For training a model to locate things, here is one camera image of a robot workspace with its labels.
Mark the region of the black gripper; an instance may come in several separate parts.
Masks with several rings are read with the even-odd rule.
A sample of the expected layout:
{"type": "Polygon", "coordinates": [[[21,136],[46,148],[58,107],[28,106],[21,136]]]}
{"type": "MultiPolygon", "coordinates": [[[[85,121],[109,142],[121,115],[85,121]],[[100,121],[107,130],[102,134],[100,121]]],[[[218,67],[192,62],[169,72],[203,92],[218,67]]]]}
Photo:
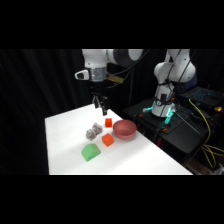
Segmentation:
{"type": "Polygon", "coordinates": [[[105,81],[90,82],[90,91],[93,95],[92,103],[94,104],[96,109],[100,108],[100,101],[98,96],[103,96],[101,100],[101,108],[103,116],[106,116],[109,107],[109,98],[105,97],[107,92],[107,83],[105,81]]]}

